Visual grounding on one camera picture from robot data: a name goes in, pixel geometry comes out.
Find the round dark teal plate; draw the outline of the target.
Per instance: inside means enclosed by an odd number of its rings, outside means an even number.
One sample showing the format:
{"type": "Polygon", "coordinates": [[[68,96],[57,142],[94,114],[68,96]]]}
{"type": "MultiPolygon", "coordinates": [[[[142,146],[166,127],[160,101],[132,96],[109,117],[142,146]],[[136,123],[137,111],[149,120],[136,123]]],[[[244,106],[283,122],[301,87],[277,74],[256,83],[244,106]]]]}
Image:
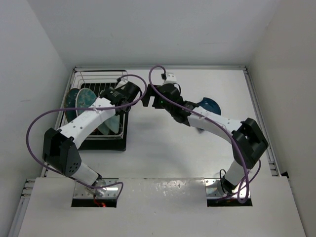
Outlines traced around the round dark teal plate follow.
{"type": "MultiPolygon", "coordinates": [[[[73,88],[68,91],[65,98],[65,102],[64,102],[64,108],[76,107],[76,98],[77,98],[78,92],[79,92],[78,88],[73,88]]],[[[76,110],[65,111],[65,116],[66,116],[67,122],[73,121],[77,117],[76,110]]]]}

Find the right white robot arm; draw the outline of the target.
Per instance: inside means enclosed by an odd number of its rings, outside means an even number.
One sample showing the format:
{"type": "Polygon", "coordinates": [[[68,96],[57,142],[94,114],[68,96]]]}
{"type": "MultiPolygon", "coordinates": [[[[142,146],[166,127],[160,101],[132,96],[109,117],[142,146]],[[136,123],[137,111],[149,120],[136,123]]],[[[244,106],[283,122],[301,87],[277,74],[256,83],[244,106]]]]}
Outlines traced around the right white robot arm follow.
{"type": "Polygon", "coordinates": [[[166,110],[172,118],[186,126],[210,132],[228,141],[233,149],[234,161],[226,174],[220,179],[220,191],[231,194],[268,148],[268,142],[257,122],[252,118],[244,121],[228,119],[186,101],[173,84],[148,85],[142,99],[143,106],[148,106],[154,98],[152,107],[166,110]]]}

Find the light teal divided rectangular plate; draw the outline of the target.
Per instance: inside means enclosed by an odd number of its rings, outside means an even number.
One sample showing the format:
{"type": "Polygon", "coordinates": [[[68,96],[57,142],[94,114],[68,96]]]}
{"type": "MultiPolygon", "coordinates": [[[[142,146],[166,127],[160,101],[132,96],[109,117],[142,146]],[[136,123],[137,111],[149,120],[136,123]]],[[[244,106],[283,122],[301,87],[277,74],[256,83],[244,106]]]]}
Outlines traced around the light teal divided rectangular plate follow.
{"type": "Polygon", "coordinates": [[[115,115],[104,122],[105,126],[113,133],[118,133],[120,128],[120,116],[115,115]]]}

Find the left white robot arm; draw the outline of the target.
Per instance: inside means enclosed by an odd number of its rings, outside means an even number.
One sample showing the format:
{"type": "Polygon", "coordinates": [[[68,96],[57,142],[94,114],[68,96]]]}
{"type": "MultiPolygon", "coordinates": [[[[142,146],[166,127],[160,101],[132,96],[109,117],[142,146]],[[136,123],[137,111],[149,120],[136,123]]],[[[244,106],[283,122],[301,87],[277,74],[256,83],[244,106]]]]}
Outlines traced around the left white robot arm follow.
{"type": "Polygon", "coordinates": [[[103,122],[128,110],[138,94],[141,94],[141,89],[131,82],[115,89],[105,89],[74,120],[58,130],[50,128],[46,131],[43,160],[62,175],[94,189],[101,175],[81,160],[78,148],[103,122]]]}

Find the dark blue leaf-shaped dish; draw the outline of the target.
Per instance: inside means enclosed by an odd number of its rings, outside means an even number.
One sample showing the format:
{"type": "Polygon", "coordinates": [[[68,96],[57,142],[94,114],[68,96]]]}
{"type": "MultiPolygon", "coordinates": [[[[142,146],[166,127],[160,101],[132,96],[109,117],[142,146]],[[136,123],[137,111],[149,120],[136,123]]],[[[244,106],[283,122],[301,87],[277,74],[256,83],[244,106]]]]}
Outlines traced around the dark blue leaf-shaped dish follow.
{"type": "Polygon", "coordinates": [[[203,99],[199,101],[197,104],[209,112],[215,113],[217,115],[222,114],[221,108],[218,105],[218,103],[211,98],[203,97],[203,99]]]}

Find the red and teal round plate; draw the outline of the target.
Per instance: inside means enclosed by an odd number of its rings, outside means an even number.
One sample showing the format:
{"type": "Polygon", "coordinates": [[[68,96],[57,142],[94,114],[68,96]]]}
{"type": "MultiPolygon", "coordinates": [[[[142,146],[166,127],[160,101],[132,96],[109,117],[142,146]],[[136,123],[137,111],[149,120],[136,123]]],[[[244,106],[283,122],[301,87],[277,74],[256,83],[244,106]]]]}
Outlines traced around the red and teal round plate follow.
{"type": "Polygon", "coordinates": [[[76,108],[89,108],[96,100],[97,95],[89,88],[80,89],[75,100],[76,108]]]}

